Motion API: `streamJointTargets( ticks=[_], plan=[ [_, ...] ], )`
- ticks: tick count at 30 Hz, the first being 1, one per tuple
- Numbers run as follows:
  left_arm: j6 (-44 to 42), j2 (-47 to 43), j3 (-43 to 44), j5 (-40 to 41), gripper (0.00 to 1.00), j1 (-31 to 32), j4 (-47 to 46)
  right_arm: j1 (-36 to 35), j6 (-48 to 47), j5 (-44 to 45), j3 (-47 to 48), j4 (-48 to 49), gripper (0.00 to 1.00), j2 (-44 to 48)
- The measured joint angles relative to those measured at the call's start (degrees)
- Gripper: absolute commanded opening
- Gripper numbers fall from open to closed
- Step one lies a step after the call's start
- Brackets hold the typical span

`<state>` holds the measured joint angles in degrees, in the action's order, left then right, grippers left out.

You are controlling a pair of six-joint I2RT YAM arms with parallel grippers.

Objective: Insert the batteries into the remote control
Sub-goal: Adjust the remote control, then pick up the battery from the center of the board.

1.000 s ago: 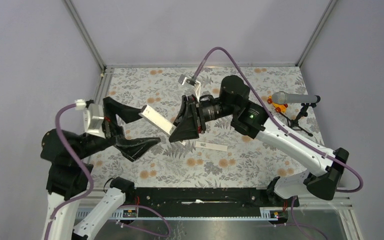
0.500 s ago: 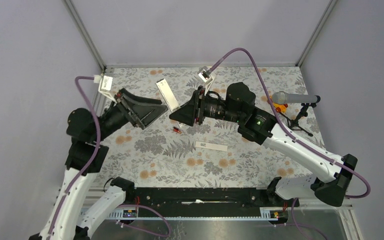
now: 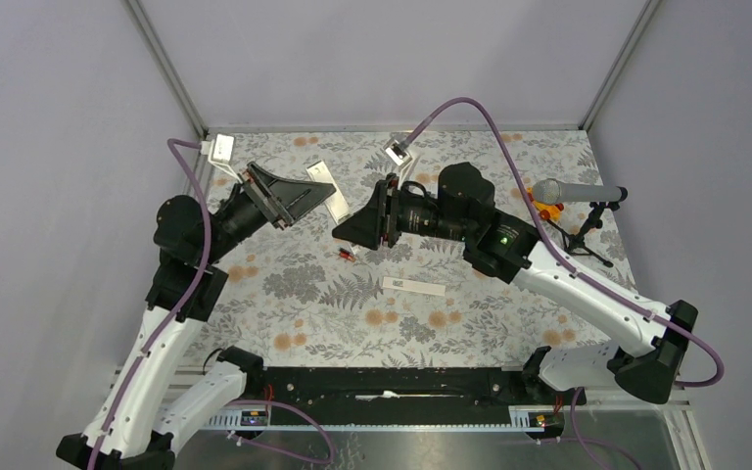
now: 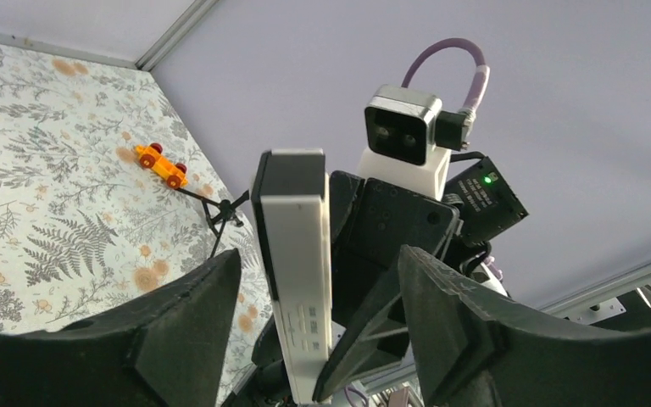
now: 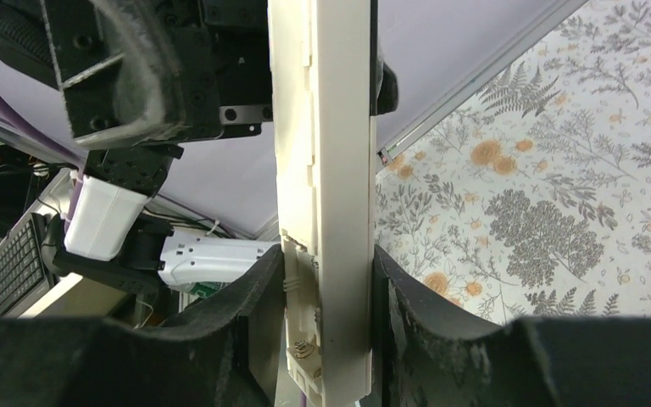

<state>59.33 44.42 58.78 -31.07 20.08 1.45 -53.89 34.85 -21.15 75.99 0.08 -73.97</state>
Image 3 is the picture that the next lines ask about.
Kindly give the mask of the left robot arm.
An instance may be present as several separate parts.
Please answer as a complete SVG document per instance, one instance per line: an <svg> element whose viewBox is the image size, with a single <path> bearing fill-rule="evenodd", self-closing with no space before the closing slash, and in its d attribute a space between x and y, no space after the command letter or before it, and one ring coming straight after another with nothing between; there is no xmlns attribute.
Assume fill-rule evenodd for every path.
<svg viewBox="0 0 752 470"><path fill-rule="evenodd" d="M221 408L258 399L262 358L228 347L201 382L162 407L225 287L228 276L216 263L266 224L292 226L335 192L331 183L283 178L250 163L215 212L187 195L165 201L154 235L160 264L134 346L93 421L62 437L57 457L78 469L170 469Z"/></svg>

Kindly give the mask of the white remote battery cover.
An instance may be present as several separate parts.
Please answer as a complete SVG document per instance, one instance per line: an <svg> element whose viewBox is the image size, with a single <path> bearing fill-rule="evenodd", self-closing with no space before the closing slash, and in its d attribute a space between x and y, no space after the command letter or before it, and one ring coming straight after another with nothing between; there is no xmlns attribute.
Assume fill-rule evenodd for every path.
<svg viewBox="0 0 752 470"><path fill-rule="evenodd" d="M388 276L383 277L382 288L437 297L444 297L447 291L445 285Z"/></svg>

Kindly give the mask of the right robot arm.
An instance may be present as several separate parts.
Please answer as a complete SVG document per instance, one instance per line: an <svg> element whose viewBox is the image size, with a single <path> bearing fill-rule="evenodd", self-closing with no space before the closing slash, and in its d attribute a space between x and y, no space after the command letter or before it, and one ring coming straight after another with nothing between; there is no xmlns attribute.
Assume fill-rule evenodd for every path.
<svg viewBox="0 0 752 470"><path fill-rule="evenodd" d="M534 225L497 209L494 185L469 163L447 166L435 195L388 174L332 234L370 250L391 248L402 234L461 242L473 269L547 297L608 336L591 347L537 349L522 369L522 388L531 401L612 386L654 404L670 398L697 309L685 301L665 305L638 296L560 254Z"/></svg>

